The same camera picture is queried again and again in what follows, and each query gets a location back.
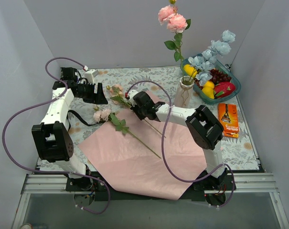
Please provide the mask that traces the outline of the purple pink wrapping paper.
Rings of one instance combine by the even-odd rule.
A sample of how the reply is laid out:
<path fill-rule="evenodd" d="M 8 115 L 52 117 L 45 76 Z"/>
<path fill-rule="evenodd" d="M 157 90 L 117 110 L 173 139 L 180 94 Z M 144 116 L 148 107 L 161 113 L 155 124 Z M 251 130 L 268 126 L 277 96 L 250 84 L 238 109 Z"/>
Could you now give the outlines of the purple pink wrapping paper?
<path fill-rule="evenodd" d="M 142 121 L 129 109 L 120 110 L 118 118 L 161 159 L 110 122 L 101 125 L 78 147 L 116 191 L 177 200 L 206 169 L 203 150 L 187 127 Z"/>

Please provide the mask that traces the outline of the blue hydrangea stem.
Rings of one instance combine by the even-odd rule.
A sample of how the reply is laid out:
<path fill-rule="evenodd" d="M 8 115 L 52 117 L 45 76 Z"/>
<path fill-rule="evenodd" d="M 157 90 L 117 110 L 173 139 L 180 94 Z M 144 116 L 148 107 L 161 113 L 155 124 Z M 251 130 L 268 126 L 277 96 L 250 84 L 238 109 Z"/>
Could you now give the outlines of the blue hydrangea stem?
<path fill-rule="evenodd" d="M 200 86 L 212 79 L 210 71 L 215 67 L 217 56 L 224 57 L 230 53 L 230 44 L 235 41 L 235 37 L 235 33 L 225 30 L 221 34 L 221 40 L 211 40 L 211 45 L 199 56 L 188 58 L 190 66 L 197 71 L 195 79 L 199 81 Z"/>

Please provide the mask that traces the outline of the pink rose stem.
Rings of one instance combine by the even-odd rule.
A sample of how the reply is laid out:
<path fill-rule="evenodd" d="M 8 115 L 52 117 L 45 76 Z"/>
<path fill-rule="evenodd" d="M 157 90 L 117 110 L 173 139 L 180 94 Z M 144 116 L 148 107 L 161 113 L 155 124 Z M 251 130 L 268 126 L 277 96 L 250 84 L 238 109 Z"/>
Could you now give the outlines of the pink rose stem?
<path fill-rule="evenodd" d="M 189 29 L 191 25 L 191 19 L 186 19 L 184 16 L 178 13 L 178 7 L 176 0 L 169 0 L 169 4 L 162 7 L 158 12 L 158 21 L 160 25 L 166 24 L 167 30 L 173 33 L 173 38 L 164 42 L 164 45 L 168 50 L 174 51 L 173 57 L 176 62 L 182 62 L 184 57 L 182 55 L 182 37 L 183 33 Z"/>
<path fill-rule="evenodd" d="M 134 133 L 129 130 L 129 127 L 126 125 L 125 119 L 119 119 L 111 109 L 99 109 L 98 107 L 94 108 L 95 113 L 93 115 L 94 121 L 96 123 L 101 122 L 110 122 L 117 132 L 121 132 L 123 135 L 129 134 L 133 138 L 137 139 L 142 145 L 144 145 L 149 151 L 151 151 L 156 157 L 161 159 L 161 157 L 151 149 L 146 143 L 144 143 L 140 138 L 138 138 Z"/>
<path fill-rule="evenodd" d="M 107 90 L 110 92 L 111 97 L 110 99 L 125 108 L 131 108 L 131 104 L 125 99 L 123 88 L 116 84 L 114 86 L 107 86 Z"/>

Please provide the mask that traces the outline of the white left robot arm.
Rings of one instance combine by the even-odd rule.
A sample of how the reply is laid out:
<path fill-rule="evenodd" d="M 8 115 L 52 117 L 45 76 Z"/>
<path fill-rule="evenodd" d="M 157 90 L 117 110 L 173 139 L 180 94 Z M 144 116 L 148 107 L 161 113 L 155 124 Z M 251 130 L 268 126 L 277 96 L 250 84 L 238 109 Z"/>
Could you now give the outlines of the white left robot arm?
<path fill-rule="evenodd" d="M 77 69 L 62 68 L 60 80 L 53 84 L 53 102 L 41 123 L 32 127 L 39 158 L 69 172 L 71 178 L 77 178 L 76 184 L 83 191 L 92 187 L 93 179 L 86 175 L 86 165 L 74 155 L 67 115 L 74 98 L 80 98 L 89 104 L 108 104 L 102 83 L 95 80 L 97 75 L 96 69 L 80 74 Z"/>

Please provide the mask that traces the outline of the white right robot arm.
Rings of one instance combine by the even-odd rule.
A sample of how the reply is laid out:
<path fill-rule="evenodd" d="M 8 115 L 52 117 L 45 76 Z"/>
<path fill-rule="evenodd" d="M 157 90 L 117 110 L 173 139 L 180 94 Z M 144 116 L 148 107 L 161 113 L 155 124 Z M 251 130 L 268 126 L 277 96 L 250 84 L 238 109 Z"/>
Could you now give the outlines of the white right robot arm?
<path fill-rule="evenodd" d="M 170 122 L 189 129 L 195 143 L 203 150 L 207 164 L 207 175 L 194 182 L 207 178 L 208 186 L 215 190 L 225 184 L 227 169 L 221 152 L 224 128 L 206 106 L 191 109 L 171 106 L 165 102 L 155 103 L 148 93 L 136 90 L 127 92 L 125 98 L 131 102 L 131 110 L 140 120 L 148 118 L 164 122 L 164 127 Z"/>

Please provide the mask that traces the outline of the black gold-lettered ribbon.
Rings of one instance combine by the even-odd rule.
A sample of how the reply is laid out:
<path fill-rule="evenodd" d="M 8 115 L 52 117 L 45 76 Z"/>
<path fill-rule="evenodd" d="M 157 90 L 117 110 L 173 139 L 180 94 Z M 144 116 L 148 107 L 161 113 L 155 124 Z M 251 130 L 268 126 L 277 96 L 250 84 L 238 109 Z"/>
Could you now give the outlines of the black gold-lettered ribbon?
<path fill-rule="evenodd" d="M 86 126 L 94 126 L 94 125 L 97 125 L 97 123 L 95 123 L 95 124 L 89 124 L 89 123 L 87 123 L 87 122 L 81 117 L 81 115 L 80 115 L 79 113 L 77 113 L 77 112 L 74 111 L 74 110 L 68 110 L 68 113 L 67 113 L 67 116 L 66 116 L 66 119 L 67 119 L 68 124 L 69 124 L 68 130 L 71 129 L 71 124 L 70 124 L 69 119 L 68 119 L 69 113 L 71 113 L 71 114 L 72 114 L 74 117 L 76 117 L 82 124 L 84 124 L 84 125 L 86 125 Z"/>

